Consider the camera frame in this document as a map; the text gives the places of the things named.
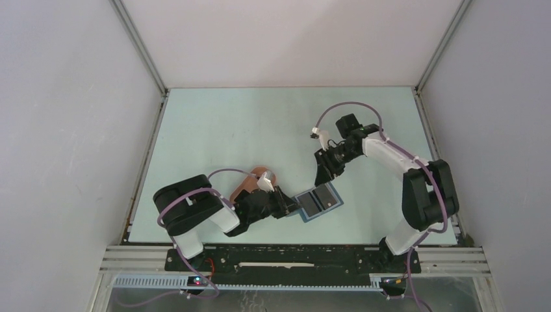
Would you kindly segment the blue card holder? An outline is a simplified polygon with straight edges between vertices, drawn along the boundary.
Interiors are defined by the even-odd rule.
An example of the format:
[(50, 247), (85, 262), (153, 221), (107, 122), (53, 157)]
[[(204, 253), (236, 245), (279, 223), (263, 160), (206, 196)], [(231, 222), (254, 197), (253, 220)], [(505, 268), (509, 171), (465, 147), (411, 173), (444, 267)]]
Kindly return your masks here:
[[(313, 190), (314, 190), (316, 187), (315, 187), (315, 188), (312, 188), (312, 189), (310, 189), (310, 190), (308, 190), (308, 191), (305, 191), (305, 192), (311, 192), (311, 193), (313, 194), (313, 196), (314, 196), (314, 198), (315, 198), (315, 200), (316, 200), (316, 203), (318, 204), (318, 207), (319, 207), (319, 209), (320, 209), (320, 212), (319, 212), (318, 214), (314, 215), (313, 217), (308, 218), (308, 217), (306, 217), (306, 216), (303, 214), (303, 210), (302, 210), (302, 207), (301, 207), (301, 208), (300, 208), (300, 209), (301, 209), (300, 212), (297, 213), (297, 214), (299, 214), (299, 215), (301, 216), (301, 219), (303, 220), (303, 222), (305, 222), (305, 223), (310, 222), (310, 221), (314, 220), (315, 218), (318, 218), (318, 217), (320, 217), (320, 216), (322, 216), (322, 215), (324, 215), (324, 214), (326, 214), (326, 213), (328, 213), (328, 212), (331, 212), (331, 211), (333, 211), (334, 209), (336, 209), (336, 208), (338, 208), (338, 207), (344, 205), (344, 202), (343, 202), (341, 196), (339, 195), (339, 193), (337, 192), (337, 190), (336, 190), (336, 188), (333, 186), (333, 184), (332, 184), (332, 187), (333, 187), (333, 190), (334, 190), (334, 194), (336, 195), (336, 197), (337, 197), (338, 200), (339, 200), (339, 203), (338, 203), (338, 205), (333, 206), (332, 208), (330, 208), (330, 209), (328, 209), (328, 210), (325, 210), (325, 211), (323, 211), (323, 210), (321, 209), (318, 200), (315, 198), (315, 196), (314, 196), (314, 194), (313, 194)], [(297, 202), (299, 202), (299, 201), (298, 201), (296, 198), (297, 198), (297, 196), (299, 196), (299, 195), (300, 195), (300, 194), (298, 194), (298, 195), (296, 195), (295, 197), (293, 197), (293, 199), (296, 200)]]

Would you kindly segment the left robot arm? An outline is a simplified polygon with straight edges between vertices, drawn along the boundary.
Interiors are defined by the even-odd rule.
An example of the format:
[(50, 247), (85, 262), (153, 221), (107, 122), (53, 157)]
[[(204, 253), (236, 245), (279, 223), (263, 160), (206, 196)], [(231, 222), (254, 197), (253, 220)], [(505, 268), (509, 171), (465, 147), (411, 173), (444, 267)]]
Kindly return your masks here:
[(157, 223), (164, 228), (181, 252), (180, 262), (189, 270), (199, 270), (205, 262), (203, 243), (197, 228), (212, 222), (228, 237), (236, 237), (256, 222), (280, 219), (301, 209), (287, 196), (269, 170), (248, 173), (229, 198), (201, 174), (161, 188), (153, 195), (159, 212)]

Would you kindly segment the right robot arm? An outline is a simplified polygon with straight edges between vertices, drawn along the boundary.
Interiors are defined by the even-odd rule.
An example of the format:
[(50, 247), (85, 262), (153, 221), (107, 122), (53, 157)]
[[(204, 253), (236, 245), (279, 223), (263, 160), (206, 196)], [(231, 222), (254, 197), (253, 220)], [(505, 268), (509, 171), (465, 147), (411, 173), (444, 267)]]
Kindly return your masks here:
[(404, 255), (419, 244), (428, 233), (447, 229), (448, 217), (455, 214), (457, 203), (449, 165), (445, 161), (428, 161), (404, 150), (376, 124), (363, 126), (354, 114), (336, 122), (342, 140), (329, 143), (327, 131), (313, 127), (311, 138), (320, 142), (315, 152), (315, 186), (323, 185), (343, 174), (346, 164), (366, 156), (389, 169), (402, 182), (402, 219), (382, 241), (379, 266), (394, 272), (404, 263)]

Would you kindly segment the pink oval tray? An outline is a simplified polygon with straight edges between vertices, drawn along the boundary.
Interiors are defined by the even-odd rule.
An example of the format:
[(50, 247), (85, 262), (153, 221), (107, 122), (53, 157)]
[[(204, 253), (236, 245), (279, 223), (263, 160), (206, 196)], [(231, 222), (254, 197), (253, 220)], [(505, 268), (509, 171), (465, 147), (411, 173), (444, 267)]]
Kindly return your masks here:
[[(251, 170), (251, 173), (261, 176), (264, 172), (270, 171), (272, 173), (272, 176), (270, 178), (270, 181), (273, 185), (277, 185), (277, 176), (275, 172), (273, 172), (271, 169), (265, 167), (265, 166), (256, 166)], [(248, 193), (251, 193), (253, 190), (258, 189), (257, 185), (257, 178), (246, 176), (245, 179), (240, 183), (240, 185), (232, 192), (232, 194), (229, 197), (229, 201), (231, 203), (235, 203), (237, 196), (245, 190)]]

